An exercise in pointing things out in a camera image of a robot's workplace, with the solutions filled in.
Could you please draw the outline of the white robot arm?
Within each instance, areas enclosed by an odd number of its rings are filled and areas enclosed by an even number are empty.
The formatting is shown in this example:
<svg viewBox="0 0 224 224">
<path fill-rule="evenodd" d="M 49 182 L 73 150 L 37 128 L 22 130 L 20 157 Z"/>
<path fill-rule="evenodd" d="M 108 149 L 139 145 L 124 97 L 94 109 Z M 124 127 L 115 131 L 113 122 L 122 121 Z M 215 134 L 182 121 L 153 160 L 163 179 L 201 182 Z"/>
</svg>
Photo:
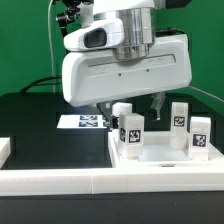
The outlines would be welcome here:
<svg viewBox="0 0 224 224">
<path fill-rule="evenodd" d="M 72 106 L 151 94 L 151 116 L 160 118 L 168 90 L 192 79 L 185 34 L 158 30 L 155 11 L 191 0 L 94 0 L 78 5 L 81 28 L 64 37 L 64 99 Z"/>
</svg>

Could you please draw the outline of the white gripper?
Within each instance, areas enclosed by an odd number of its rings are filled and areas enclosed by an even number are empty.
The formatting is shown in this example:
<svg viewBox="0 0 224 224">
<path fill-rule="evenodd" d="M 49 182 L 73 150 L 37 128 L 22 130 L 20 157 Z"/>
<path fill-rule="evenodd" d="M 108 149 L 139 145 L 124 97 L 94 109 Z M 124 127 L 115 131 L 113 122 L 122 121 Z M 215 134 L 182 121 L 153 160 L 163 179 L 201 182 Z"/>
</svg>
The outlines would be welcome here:
<svg viewBox="0 0 224 224">
<path fill-rule="evenodd" d="M 74 107 L 98 103 L 110 129 L 118 128 L 118 118 L 108 101 L 155 93 L 151 115 L 158 121 L 166 98 L 164 91 L 186 87 L 191 80 L 185 34 L 157 38 L 149 55 L 137 60 L 120 61 L 108 49 L 71 52 L 62 63 L 64 99 Z"/>
</svg>

